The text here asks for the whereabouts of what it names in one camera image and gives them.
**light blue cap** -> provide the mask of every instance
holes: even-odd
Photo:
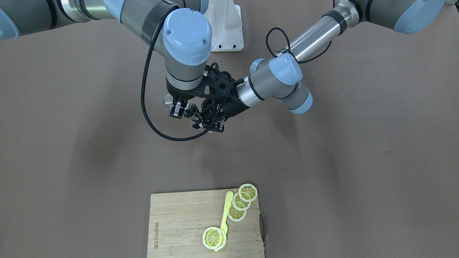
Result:
[[[394,31],[414,34],[433,21],[445,4],[445,0],[417,0],[400,17]]]
[[[306,111],[308,111],[311,106],[313,105],[313,96],[311,95],[311,92],[309,92],[309,89],[308,90],[308,97],[306,98],[306,100],[303,102],[303,104],[301,104],[301,106],[297,109],[294,109],[294,110],[289,110],[290,112],[296,114],[296,115],[299,115],[299,114],[303,114],[305,113]]]
[[[209,8],[209,0],[201,0],[201,9],[199,12],[205,14],[207,12],[207,8]]]
[[[19,30],[13,20],[0,8],[0,40],[19,38]]]
[[[300,66],[289,53],[282,54],[269,61],[269,68],[273,75],[286,85],[295,85],[303,78]]]
[[[123,8],[124,0],[103,0],[105,8],[121,22],[121,9]]]
[[[257,68],[258,68],[258,66],[260,65],[260,63],[263,62],[263,61],[265,61],[265,60],[267,60],[267,59],[265,59],[265,58],[258,58],[257,60],[253,61],[252,65],[251,65],[250,68],[249,68],[249,74],[254,73],[254,72],[257,70]]]
[[[198,11],[180,8],[171,12],[162,28],[162,40],[169,54],[188,66],[207,61],[212,50],[212,27]]]

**robotic arm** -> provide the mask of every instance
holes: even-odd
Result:
[[[164,103],[170,116],[193,119],[196,129],[223,132],[228,118],[270,97],[294,114],[306,112],[313,98],[301,83],[298,63],[347,28],[368,21],[413,34],[426,27],[444,4],[445,0],[337,0],[311,28],[269,60],[255,60],[249,74],[240,79],[221,72],[215,63],[206,65],[212,40],[212,28],[203,16],[208,0],[41,0],[21,6],[17,0],[1,0],[0,39],[115,18],[164,57],[169,92]],[[205,99],[201,110],[188,103],[194,97]]]

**wooden cutting board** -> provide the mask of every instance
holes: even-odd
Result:
[[[264,258],[258,198],[240,222],[227,219],[228,240],[218,252],[202,244],[210,226],[220,227],[227,191],[161,193],[151,195],[147,257]]]

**white plastic base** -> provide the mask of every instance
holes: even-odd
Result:
[[[209,0],[204,16],[212,26],[212,52],[244,49],[241,7],[233,0]]]

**lemon slice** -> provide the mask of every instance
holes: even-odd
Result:
[[[252,184],[243,184],[239,187],[239,196],[245,202],[252,202],[257,198],[257,188]]]
[[[246,217],[247,211],[239,211],[237,210],[233,205],[231,205],[229,212],[228,212],[228,217],[232,221],[238,222],[243,220]]]
[[[220,231],[220,233],[222,233],[222,243],[220,244],[220,246],[218,246],[217,248],[214,249],[215,252],[218,252],[220,251],[220,249],[222,249],[225,245],[226,245],[226,234],[225,232],[223,232],[223,230],[221,229],[218,229]]]
[[[245,211],[250,207],[250,202],[245,202],[238,194],[233,197],[233,207],[238,211]]]
[[[215,250],[223,242],[223,234],[219,228],[209,227],[202,234],[202,243],[207,249]]]

